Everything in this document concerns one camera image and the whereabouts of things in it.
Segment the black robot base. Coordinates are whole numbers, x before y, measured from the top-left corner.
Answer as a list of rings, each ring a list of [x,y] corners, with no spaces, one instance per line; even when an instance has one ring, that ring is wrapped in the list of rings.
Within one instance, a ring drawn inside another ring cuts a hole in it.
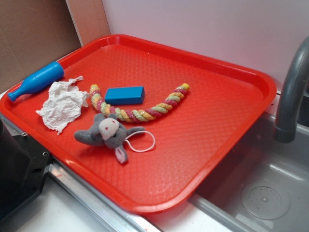
[[[51,154],[30,135],[11,135],[0,123],[0,222],[37,198]]]

